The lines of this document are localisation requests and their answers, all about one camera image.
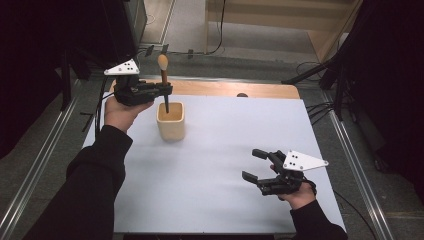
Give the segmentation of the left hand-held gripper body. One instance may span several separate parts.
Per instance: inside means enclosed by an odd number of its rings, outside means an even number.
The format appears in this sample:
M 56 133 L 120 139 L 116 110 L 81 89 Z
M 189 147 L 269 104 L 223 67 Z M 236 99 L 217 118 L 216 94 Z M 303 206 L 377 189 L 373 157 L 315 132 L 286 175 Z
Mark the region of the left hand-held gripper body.
M 140 70 L 133 59 L 106 69 L 106 76 L 116 79 L 114 96 L 117 101 L 126 106 L 136 106 L 152 102 L 159 93 L 154 83 L 147 83 L 139 79 Z

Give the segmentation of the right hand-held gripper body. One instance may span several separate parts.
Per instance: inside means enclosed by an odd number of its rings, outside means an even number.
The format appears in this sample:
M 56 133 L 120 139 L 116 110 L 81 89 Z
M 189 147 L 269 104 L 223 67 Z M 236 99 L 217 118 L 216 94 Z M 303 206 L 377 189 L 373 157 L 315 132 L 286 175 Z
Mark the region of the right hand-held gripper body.
M 289 150 L 287 154 L 280 150 L 267 153 L 266 160 L 270 160 L 274 165 L 277 176 L 273 179 L 258 180 L 257 187 L 264 196 L 294 193 L 306 181 L 305 171 L 329 165 L 326 160 L 293 150 Z

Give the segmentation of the makeup brush with black handle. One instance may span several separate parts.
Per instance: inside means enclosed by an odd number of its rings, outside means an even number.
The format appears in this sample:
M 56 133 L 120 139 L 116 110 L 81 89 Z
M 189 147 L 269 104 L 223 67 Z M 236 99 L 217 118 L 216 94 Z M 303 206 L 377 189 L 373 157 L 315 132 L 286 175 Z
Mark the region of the makeup brush with black handle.
M 168 86 L 167 81 L 167 68 L 168 68 L 168 58 L 165 54 L 160 54 L 157 58 L 158 65 L 161 70 L 161 79 L 164 87 Z M 169 112 L 169 94 L 165 93 L 164 95 L 165 111 Z

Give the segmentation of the square wooden cup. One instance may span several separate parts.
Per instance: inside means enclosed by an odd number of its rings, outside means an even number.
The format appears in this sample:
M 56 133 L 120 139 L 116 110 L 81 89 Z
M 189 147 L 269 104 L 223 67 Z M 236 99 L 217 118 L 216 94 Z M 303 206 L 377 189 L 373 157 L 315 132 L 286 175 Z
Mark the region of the square wooden cup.
M 160 136 L 165 141 L 179 141 L 185 137 L 185 109 L 182 102 L 164 103 L 157 109 L 156 121 Z

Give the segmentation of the person's left hand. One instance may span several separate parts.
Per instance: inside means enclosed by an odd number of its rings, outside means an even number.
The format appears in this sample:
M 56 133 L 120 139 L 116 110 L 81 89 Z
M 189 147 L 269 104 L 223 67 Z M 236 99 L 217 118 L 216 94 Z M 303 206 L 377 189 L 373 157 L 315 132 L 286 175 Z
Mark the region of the person's left hand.
M 152 102 L 148 102 L 136 106 L 126 106 L 119 103 L 115 97 L 110 97 L 105 103 L 104 124 L 126 133 L 137 116 L 152 105 Z

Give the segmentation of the person's right hand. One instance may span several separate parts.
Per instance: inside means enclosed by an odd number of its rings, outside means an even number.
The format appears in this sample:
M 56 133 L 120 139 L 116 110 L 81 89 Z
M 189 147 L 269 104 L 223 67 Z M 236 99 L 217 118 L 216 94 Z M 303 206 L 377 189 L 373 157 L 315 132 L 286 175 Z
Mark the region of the person's right hand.
M 298 191 L 291 194 L 279 194 L 278 198 L 287 201 L 293 210 L 300 209 L 316 200 L 312 186 L 305 182 L 301 184 Z

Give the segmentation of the white table mat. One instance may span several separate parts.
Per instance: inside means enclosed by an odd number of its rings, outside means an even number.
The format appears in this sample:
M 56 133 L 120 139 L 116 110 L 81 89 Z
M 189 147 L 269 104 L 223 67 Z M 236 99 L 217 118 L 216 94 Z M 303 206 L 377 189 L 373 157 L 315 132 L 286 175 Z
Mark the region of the white table mat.
M 287 203 L 243 180 L 272 178 L 252 152 L 321 155 L 303 101 L 176 95 L 185 137 L 166 142 L 155 107 L 128 134 L 126 178 L 115 201 L 114 230 L 135 234 L 276 234 L 295 228 Z

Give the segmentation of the wooden table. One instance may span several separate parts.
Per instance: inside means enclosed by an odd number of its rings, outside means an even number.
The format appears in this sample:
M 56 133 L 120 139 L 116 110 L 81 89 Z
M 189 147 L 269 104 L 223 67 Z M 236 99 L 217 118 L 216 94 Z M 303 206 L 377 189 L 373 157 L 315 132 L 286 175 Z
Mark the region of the wooden table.
M 173 93 L 177 95 L 236 97 L 245 94 L 250 98 L 300 98 L 297 88 L 292 85 L 202 81 L 198 79 L 170 79 L 169 82 L 173 85 Z

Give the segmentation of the dark cabinet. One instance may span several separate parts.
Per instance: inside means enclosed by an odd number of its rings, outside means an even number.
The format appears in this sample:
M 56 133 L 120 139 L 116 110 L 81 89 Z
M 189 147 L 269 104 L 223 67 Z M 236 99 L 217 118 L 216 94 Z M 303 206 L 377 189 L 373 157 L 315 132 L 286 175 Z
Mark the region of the dark cabinet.
M 101 0 L 105 14 L 106 46 L 101 50 L 108 62 L 123 62 L 138 52 L 147 24 L 144 0 Z

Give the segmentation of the black metal stand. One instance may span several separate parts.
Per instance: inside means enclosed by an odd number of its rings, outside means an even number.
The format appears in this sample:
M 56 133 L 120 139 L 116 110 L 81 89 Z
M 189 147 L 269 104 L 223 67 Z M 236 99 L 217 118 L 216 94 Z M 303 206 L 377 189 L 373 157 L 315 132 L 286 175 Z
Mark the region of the black metal stand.
M 82 48 L 64 49 L 60 55 L 62 111 L 64 111 L 71 102 L 71 71 L 74 71 L 78 78 L 85 80 L 87 80 L 91 75 L 91 70 L 86 63 L 87 60 L 93 62 L 103 70 L 111 67 L 110 64 L 102 60 L 100 57 L 95 56 Z
M 323 63 L 318 63 L 315 67 L 298 74 L 294 78 L 282 80 L 281 83 L 283 85 L 295 85 L 320 72 L 324 72 L 323 76 L 319 80 L 319 87 L 321 90 L 329 90 L 333 85 L 336 85 L 336 93 L 335 99 L 332 103 L 332 110 L 335 112 L 338 120 L 342 121 L 343 117 L 341 111 L 343 93 L 346 89 L 345 68 L 336 57 L 332 57 Z

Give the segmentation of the dark curtain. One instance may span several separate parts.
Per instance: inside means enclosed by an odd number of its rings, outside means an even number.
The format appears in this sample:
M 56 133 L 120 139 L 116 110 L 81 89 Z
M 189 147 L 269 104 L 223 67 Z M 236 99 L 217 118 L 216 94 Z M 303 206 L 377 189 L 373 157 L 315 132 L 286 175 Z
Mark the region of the dark curtain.
M 342 65 L 383 139 L 377 156 L 424 204 L 424 0 L 363 0 Z
M 0 0 L 0 159 L 62 94 L 60 55 L 82 48 L 96 0 Z

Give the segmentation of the metal floor rail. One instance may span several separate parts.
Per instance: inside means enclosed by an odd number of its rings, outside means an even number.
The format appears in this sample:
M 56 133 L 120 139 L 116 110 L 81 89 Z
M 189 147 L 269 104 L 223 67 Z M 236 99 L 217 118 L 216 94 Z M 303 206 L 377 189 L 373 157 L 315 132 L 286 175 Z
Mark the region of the metal floor rail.
M 359 192 L 364 200 L 368 215 L 373 223 L 377 239 L 395 240 L 385 214 L 362 168 L 359 157 L 349 138 L 344 123 L 338 119 L 335 112 L 330 114 L 330 118 L 344 150 L 345 156 L 347 157 L 348 164 L 359 188 Z
M 73 97 L 64 110 L 54 100 L 0 161 L 0 240 L 9 240 L 69 121 L 82 82 L 71 81 Z

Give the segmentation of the light wooden frame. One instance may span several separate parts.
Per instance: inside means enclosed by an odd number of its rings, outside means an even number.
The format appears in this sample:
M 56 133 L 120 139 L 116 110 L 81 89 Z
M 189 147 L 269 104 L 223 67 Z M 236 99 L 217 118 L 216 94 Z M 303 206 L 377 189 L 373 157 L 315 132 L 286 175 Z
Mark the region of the light wooden frame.
M 208 24 L 225 23 L 306 30 L 320 62 L 331 58 L 337 42 L 348 33 L 363 0 L 205 0 L 204 36 Z

